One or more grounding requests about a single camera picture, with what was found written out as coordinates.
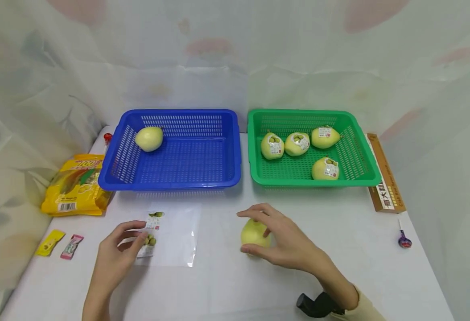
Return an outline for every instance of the sleeve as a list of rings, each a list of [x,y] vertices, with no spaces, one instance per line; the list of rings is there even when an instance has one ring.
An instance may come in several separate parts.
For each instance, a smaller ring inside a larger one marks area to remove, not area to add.
[[[386,321],[378,310],[376,310],[374,305],[372,305],[372,302],[361,293],[360,289],[355,288],[360,296],[358,306],[354,310],[346,310],[343,315],[334,312],[330,313],[330,315],[336,319],[346,321]]]

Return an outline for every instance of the purple lollipop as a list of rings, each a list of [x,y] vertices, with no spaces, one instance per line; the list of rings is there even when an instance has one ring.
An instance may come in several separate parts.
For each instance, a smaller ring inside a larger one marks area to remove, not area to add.
[[[399,230],[401,231],[401,237],[399,237],[397,242],[399,246],[402,247],[403,249],[409,249],[412,247],[412,242],[409,239],[407,239],[407,237],[404,235],[404,230],[403,230],[403,226],[401,225],[401,220],[398,219],[398,221],[399,221]]]

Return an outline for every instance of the yellow candy wrapper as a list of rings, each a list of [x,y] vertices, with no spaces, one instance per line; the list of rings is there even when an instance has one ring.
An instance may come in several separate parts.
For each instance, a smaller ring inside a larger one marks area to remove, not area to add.
[[[75,155],[53,178],[41,211],[51,216],[101,215],[112,192],[98,185],[104,155]]]
[[[62,237],[64,237],[64,235],[65,233],[61,230],[52,230],[48,237],[46,237],[44,242],[40,244],[35,254],[41,256],[49,256],[51,254],[51,251],[53,251],[53,247],[55,247],[56,244],[60,240],[62,240]]]

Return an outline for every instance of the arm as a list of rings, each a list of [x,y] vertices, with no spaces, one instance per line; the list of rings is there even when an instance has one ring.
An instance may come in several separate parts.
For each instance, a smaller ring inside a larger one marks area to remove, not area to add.
[[[384,321],[370,301],[340,273],[330,257],[315,246],[288,217],[267,203],[251,206],[237,215],[264,223],[268,227],[264,237],[273,233],[276,239],[276,247],[244,244],[241,247],[242,252],[264,258],[284,268],[313,274],[337,305],[347,310],[345,315],[334,315],[335,317],[343,320]]]
[[[83,304],[82,321],[110,321],[112,292],[130,271],[148,236],[147,233],[131,229],[142,229],[145,226],[146,223],[142,221],[121,223],[99,244],[89,292]],[[130,237],[136,239],[120,244]]]

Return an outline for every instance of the right hand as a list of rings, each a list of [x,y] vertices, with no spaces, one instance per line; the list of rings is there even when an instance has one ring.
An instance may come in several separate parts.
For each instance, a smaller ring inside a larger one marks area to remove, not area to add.
[[[256,244],[243,244],[241,251],[261,257],[272,264],[314,273],[319,268],[334,267],[329,256],[292,222],[291,219],[268,203],[256,204],[238,212],[239,217],[250,217],[262,222],[273,233],[276,247],[261,247]]]

